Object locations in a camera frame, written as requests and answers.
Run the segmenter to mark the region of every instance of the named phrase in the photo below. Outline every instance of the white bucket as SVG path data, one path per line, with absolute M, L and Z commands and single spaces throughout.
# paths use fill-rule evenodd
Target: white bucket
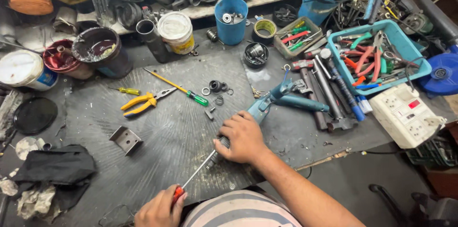
M 40 55 L 27 50 L 17 50 L 0 59 L 0 82 L 12 87 L 45 91 L 57 83 L 58 77 L 58 73 L 44 66 Z
M 177 54 L 189 54 L 194 48 L 191 19 L 181 12 L 170 12 L 159 19 L 157 31 Z

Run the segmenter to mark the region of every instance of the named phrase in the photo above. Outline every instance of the blue plastic disc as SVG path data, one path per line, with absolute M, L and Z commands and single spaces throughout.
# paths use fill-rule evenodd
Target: blue plastic disc
M 429 75 L 419 78 L 420 86 L 433 95 L 458 94 L 458 54 L 443 53 L 428 59 Z

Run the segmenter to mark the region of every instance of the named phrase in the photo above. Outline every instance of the power strip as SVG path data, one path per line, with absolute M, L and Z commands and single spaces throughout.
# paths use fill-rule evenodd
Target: power strip
M 407 84 L 387 89 L 369 100 L 372 113 L 400 148 L 416 148 L 447 119 L 436 116 Z

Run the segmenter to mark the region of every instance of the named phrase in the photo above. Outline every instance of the hand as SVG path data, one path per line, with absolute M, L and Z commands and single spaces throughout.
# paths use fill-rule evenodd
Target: hand
M 173 195 L 178 184 L 161 190 L 135 214 L 135 227 L 177 227 L 188 193 L 181 195 L 172 208 Z
M 259 125 L 248 112 L 240 111 L 225 120 L 219 134 L 230 140 L 230 148 L 226 148 L 218 139 L 213 140 L 215 150 L 227 160 L 253 164 L 262 157 L 264 151 L 270 151 L 264 144 Z

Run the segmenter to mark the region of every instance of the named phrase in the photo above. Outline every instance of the black lid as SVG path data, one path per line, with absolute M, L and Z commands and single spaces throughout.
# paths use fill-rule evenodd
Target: black lid
M 44 97 L 24 101 L 14 112 L 14 127 L 24 135 L 38 134 L 57 117 L 57 105 Z

